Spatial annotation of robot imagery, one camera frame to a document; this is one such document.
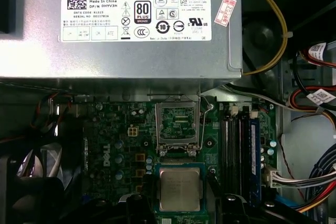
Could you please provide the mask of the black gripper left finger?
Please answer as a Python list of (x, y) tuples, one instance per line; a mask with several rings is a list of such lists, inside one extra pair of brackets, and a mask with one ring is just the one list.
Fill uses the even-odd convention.
[(156, 182), (153, 174), (146, 174), (139, 193), (124, 195), (116, 204), (92, 200), (85, 205), (83, 222), (157, 223), (154, 213)]

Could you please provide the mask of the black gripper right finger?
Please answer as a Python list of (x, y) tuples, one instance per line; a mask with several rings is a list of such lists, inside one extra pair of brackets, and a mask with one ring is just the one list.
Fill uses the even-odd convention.
[(266, 201), (259, 207), (251, 207), (242, 196), (223, 193), (213, 172), (207, 173), (206, 181), (214, 194), (215, 223), (316, 223), (278, 201)]

